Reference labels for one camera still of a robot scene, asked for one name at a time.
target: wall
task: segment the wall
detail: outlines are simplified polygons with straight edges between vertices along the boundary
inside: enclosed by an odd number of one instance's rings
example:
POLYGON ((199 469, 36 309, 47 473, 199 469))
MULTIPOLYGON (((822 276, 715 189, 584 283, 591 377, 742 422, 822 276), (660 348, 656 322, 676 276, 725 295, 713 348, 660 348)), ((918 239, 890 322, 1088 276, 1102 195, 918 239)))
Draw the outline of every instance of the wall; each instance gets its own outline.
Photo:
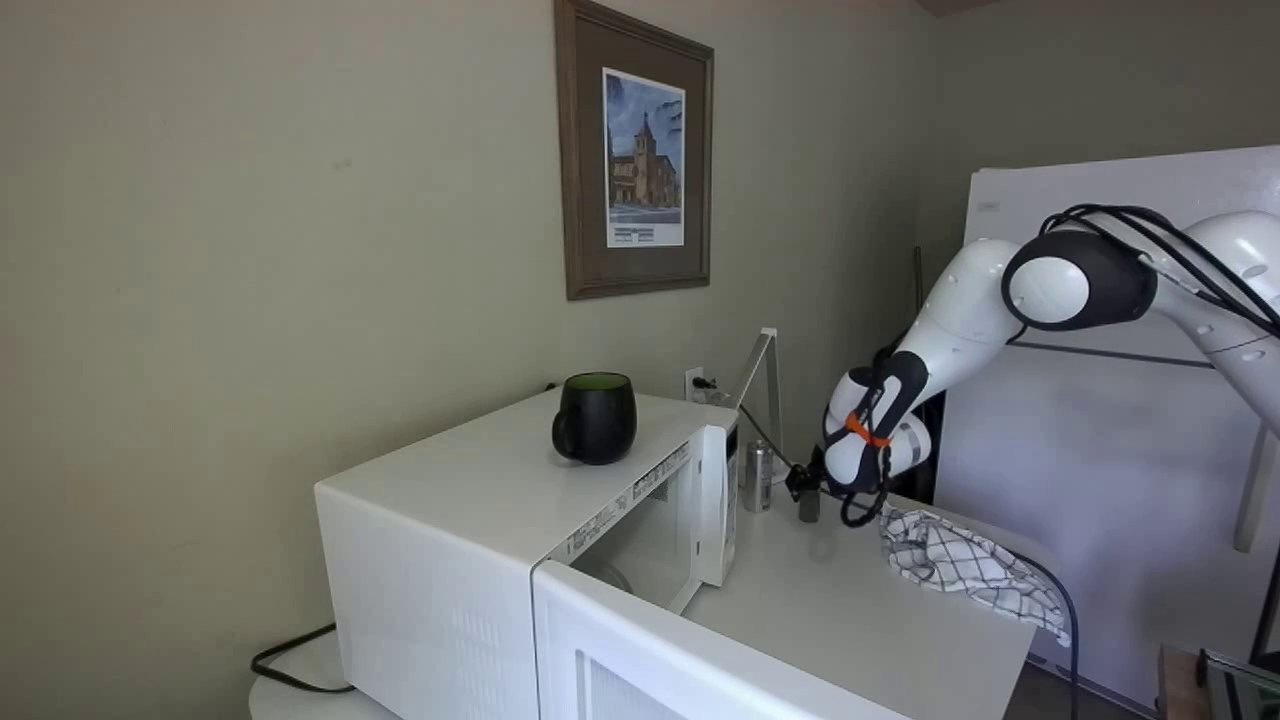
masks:
POLYGON ((928 265, 959 246, 974 170, 1275 143, 1275 30, 1269 0, 999 0, 941 25, 928 265))
POLYGON ((566 303, 547 0, 0 5, 0 717, 242 717, 310 480, 571 370, 775 326, 808 444, 908 301, 930 19, 618 9, 718 53, 713 288, 566 303))

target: painting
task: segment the painting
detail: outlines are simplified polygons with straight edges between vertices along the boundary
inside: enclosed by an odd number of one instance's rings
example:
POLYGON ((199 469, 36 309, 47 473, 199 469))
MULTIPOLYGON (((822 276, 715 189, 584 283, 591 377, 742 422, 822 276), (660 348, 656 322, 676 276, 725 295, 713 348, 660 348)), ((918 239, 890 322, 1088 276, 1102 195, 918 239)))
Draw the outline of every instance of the painting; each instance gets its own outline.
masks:
POLYGON ((557 0, 566 301, 707 283, 713 53, 557 0))

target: towel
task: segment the towel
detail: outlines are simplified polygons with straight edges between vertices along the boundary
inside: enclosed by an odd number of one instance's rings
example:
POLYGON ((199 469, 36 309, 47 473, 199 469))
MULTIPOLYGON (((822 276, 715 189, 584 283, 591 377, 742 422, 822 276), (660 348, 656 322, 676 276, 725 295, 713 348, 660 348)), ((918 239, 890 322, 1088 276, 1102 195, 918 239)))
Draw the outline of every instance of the towel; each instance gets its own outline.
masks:
POLYGON ((1070 648, 1070 621, 1064 596, 1038 569, 1015 561, 987 537, 974 537, 930 514, 887 509, 879 542, 884 561, 901 576, 930 592, 972 596, 974 604, 987 604, 999 615, 1038 626, 1055 636, 1060 648, 1070 648))

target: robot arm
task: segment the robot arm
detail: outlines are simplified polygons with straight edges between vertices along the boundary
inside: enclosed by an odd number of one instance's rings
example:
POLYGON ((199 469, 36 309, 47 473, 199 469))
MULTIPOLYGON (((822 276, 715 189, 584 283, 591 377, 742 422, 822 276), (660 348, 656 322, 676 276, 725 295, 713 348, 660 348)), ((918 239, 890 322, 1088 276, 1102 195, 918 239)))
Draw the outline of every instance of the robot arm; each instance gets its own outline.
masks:
POLYGON ((1275 309, 1280 222, 1261 212, 1179 232, 1149 210, 1079 203, 1043 222, 1030 246, 965 246, 896 351, 839 377, 822 411, 822 469, 810 473, 837 494, 871 483, 884 495, 890 475, 930 454, 910 408, 996 361, 1018 330, 1066 334, 1149 314, 1177 322, 1280 429, 1275 309))

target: black cup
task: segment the black cup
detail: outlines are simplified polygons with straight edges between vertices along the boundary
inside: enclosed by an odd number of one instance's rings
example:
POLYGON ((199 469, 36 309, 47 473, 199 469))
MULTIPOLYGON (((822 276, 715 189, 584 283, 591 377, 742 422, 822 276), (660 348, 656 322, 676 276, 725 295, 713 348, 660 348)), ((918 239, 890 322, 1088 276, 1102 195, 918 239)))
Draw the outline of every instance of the black cup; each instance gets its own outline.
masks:
POLYGON ((635 442, 635 391, 618 371, 581 371, 562 380, 550 444, 581 466, 613 466, 635 442))

